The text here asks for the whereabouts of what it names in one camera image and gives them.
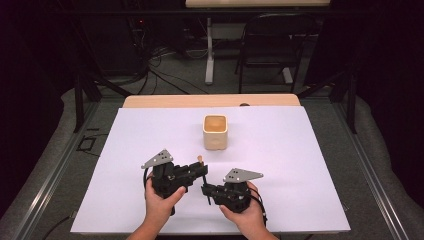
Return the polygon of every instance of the square cup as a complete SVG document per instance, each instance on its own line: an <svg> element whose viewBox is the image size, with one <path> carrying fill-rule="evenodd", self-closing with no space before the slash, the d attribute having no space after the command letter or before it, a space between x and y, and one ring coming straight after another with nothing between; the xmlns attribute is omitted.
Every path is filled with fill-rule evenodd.
<svg viewBox="0 0 424 240"><path fill-rule="evenodd" d="M227 117L206 115L203 121L203 142L207 150L224 150L228 143Z"/></svg>

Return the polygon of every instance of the white paper sheet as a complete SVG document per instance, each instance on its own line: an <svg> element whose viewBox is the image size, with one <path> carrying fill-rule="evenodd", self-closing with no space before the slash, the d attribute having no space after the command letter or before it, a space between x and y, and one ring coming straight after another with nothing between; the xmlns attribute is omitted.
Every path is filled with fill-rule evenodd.
<svg viewBox="0 0 424 240"><path fill-rule="evenodd" d="M203 147L207 114L228 119L228 148ZM259 188L271 232L350 230L303 107L120 109L98 160L71 232L130 233L145 215L141 165L168 151L175 165L202 155L207 180L223 185L232 168L264 174ZM212 201L208 205L197 179L176 205L161 234L238 234Z"/></svg>

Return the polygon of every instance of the silver bracket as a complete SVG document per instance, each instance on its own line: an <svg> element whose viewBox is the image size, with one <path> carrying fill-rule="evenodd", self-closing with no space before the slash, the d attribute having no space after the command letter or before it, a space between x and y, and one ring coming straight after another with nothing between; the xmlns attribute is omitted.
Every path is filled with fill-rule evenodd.
<svg viewBox="0 0 424 240"><path fill-rule="evenodd" d="M168 150L163 149L160 153L156 154L149 161L141 165L141 169L146 169L149 167L154 167L164 163L172 162L172 160L174 159L171 156L171 154L168 152Z"/></svg>
<svg viewBox="0 0 424 240"><path fill-rule="evenodd" d="M224 177L224 182L228 183L241 183L248 180L261 178L264 175L262 173L246 171L239 168L233 168L227 176Z"/></svg>

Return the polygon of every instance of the human hand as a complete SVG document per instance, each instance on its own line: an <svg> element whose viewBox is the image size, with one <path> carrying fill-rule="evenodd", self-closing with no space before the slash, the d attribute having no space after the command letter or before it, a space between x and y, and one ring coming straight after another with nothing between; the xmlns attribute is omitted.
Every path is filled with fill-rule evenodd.
<svg viewBox="0 0 424 240"><path fill-rule="evenodd" d="M247 182L247 186L256 192L258 191L258 188L249 181ZM255 191L251 191L251 194L256 198L259 198ZM236 224L239 231L247 239L277 239L268 231L268 229L266 229L261 206L255 200L252 199L249 207L241 213L234 213L224 205L220 205L219 208L228 220Z"/></svg>
<svg viewBox="0 0 424 240"><path fill-rule="evenodd" d="M163 199L156 194L149 178L145 189L146 216L140 227L128 239L155 239L168 221L172 208L184 196L185 191L185 187L180 187L171 196Z"/></svg>

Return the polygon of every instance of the desk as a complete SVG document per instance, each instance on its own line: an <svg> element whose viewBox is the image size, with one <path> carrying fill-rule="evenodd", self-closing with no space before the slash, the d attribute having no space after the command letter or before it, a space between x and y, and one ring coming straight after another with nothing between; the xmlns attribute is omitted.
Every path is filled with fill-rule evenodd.
<svg viewBox="0 0 424 240"><path fill-rule="evenodd" d="M248 103L249 107L238 107ZM225 114L229 144L203 147L206 114ZM349 231L343 207L307 114L295 95L131 96L114 121L71 232L130 233L145 214L141 164L167 148L174 164L202 155L208 182L222 185L233 167L264 174L253 180L274 233ZM161 234L239 234L218 206L209 206L201 180L188 188Z"/></svg>
<svg viewBox="0 0 424 240"><path fill-rule="evenodd" d="M331 0L186 0L187 8L248 8L248 7L328 7ZM241 37L242 30L232 27L231 31ZM212 20L207 19L207 39L208 39L208 60L206 63L205 84L213 83L214 57L212 49ZM288 69L285 69L285 76L290 79Z"/></svg>

